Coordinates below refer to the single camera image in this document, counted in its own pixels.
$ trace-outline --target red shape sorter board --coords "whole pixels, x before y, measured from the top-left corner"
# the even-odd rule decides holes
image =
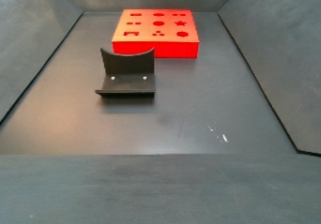
[[[199,39],[191,11],[126,9],[111,42],[115,53],[136,54],[154,48],[155,57],[195,58]]]

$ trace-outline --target black bracket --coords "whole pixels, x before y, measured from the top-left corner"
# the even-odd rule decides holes
[[[106,79],[100,96],[154,95],[154,49],[135,55],[123,55],[100,49]]]

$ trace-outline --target bin floor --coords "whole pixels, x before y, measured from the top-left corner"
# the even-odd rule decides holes
[[[197,59],[155,59],[155,97],[100,98],[120,13],[87,13],[0,127],[0,154],[293,154],[214,13],[194,13]]]

